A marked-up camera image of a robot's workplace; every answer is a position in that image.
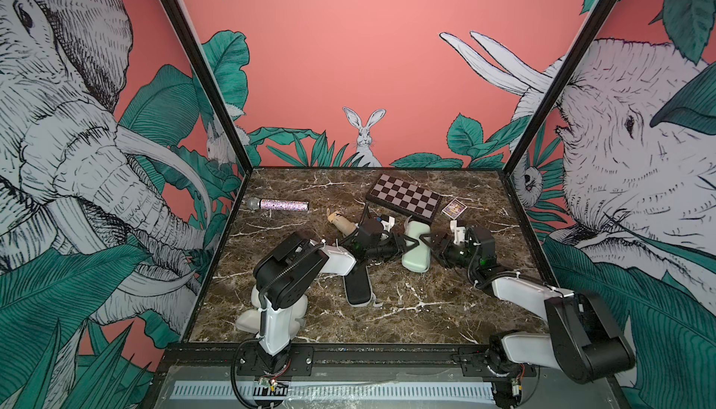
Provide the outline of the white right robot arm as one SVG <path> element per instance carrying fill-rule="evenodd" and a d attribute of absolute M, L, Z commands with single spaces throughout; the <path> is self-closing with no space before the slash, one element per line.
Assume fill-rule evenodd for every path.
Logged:
<path fill-rule="evenodd" d="M 421 241 L 442 267 L 464 268 L 475 289 L 546 322 L 544 334 L 511 331 L 490 338 L 485 361 L 494 375 L 513 377 L 530 365 L 585 384 L 635 367 L 631 345 L 597 293 L 550 285 L 501 265 L 492 232 L 480 226 L 453 226 Z"/>

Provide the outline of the black zippered umbrella case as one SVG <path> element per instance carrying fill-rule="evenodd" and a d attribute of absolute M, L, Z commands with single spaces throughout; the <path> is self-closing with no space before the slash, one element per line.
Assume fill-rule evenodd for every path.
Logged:
<path fill-rule="evenodd" d="M 343 278 L 348 303 L 355 308 L 367 306 L 373 300 L 373 291 L 365 265 L 357 265 Z"/>

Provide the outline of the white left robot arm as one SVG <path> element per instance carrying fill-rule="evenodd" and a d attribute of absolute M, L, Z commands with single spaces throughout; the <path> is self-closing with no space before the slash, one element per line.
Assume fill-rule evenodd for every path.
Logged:
<path fill-rule="evenodd" d="M 341 276 L 348 303 L 366 306 L 374 299 L 367 265 L 395 259 L 418 245 L 417 239 L 388 230 L 379 218 L 356 226 L 334 244 L 314 240 L 304 230 L 292 233 L 254 270 L 261 349 L 273 358 L 290 345 L 290 308 L 319 275 Z"/>

